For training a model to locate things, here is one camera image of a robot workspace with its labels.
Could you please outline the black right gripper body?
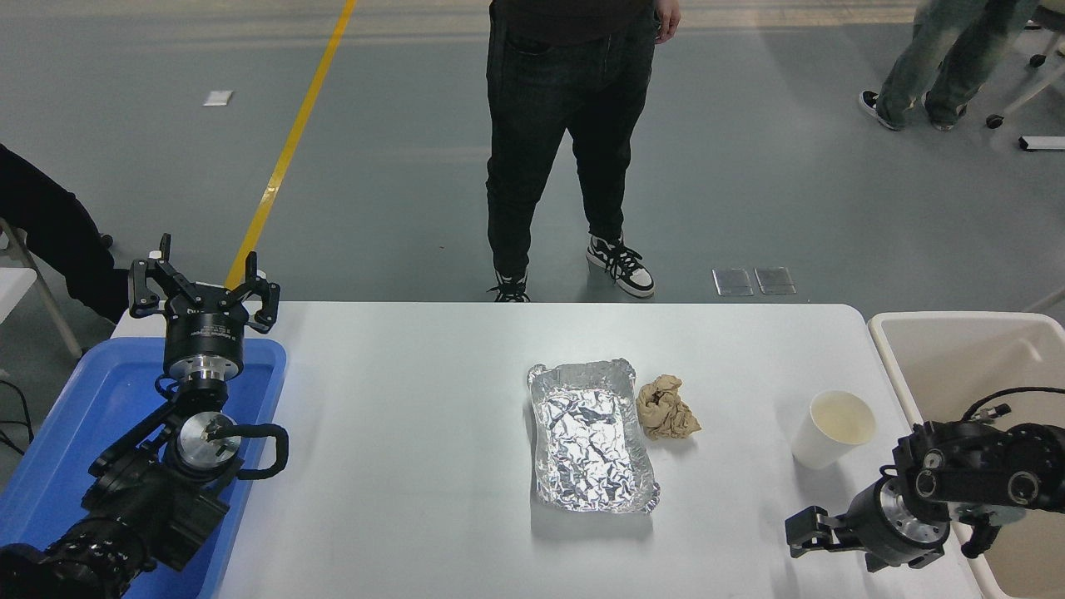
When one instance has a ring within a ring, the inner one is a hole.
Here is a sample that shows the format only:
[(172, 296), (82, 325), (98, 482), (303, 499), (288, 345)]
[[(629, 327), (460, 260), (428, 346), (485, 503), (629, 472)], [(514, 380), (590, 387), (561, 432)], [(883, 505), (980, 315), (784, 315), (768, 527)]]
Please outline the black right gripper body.
[(918, 543), (905, 534), (917, 522), (898, 490), (898, 477), (881, 477), (857, 493), (849, 509), (849, 527), (863, 543), (864, 554), (874, 554), (897, 567), (918, 556)]

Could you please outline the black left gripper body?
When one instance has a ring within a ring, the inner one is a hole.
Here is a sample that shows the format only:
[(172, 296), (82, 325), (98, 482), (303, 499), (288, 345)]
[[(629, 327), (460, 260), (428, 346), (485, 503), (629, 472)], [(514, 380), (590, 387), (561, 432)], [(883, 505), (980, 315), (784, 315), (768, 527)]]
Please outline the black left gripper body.
[(229, 363), (244, 363), (244, 337), (248, 312), (240, 304), (222, 308), (224, 293), (209, 288), (198, 293), (201, 307), (176, 295), (165, 303), (164, 365), (178, 365), (197, 355), (222, 356)]

